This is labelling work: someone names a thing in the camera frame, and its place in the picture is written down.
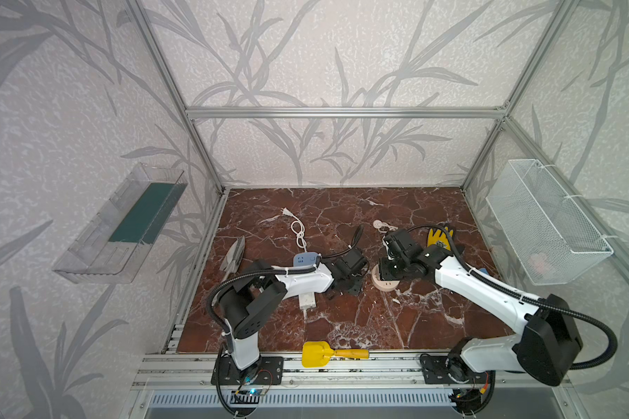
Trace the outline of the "white charger plug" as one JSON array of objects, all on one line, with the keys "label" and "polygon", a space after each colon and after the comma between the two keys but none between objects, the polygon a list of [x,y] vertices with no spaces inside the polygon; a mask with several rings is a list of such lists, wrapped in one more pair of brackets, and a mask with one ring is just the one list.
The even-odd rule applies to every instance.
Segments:
[{"label": "white charger plug", "polygon": [[316,308],[316,297],[314,293],[302,293],[298,296],[299,307],[302,311],[303,318],[308,318],[308,311]]}]

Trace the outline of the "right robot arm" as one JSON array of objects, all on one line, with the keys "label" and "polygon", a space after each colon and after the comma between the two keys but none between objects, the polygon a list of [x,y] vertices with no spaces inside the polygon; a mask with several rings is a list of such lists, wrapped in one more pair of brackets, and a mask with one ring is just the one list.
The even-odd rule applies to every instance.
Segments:
[{"label": "right robot arm", "polygon": [[[444,361],[424,362],[451,381],[468,383],[475,375],[496,371],[524,373],[541,384],[557,387],[571,370],[600,366],[613,358],[619,343],[602,321],[570,309],[554,294],[546,298],[513,288],[469,265],[445,229],[445,244],[422,247],[409,230],[384,235],[386,257],[379,262],[379,279],[400,281],[429,279],[483,308],[512,330],[500,338],[464,338]],[[584,347],[577,322],[599,329],[607,338],[602,354],[577,361]]]}]

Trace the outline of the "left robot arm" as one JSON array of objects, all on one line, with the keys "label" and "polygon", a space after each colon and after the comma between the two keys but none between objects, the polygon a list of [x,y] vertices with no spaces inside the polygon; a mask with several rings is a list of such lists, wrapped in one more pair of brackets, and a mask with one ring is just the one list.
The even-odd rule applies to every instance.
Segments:
[{"label": "left robot arm", "polygon": [[332,257],[302,252],[294,256],[291,267],[259,259],[215,286],[205,310],[221,327],[224,341],[211,383],[241,388],[281,384],[284,359],[260,353],[260,330],[283,300],[331,290],[357,295],[368,267],[368,259],[358,248]]}]

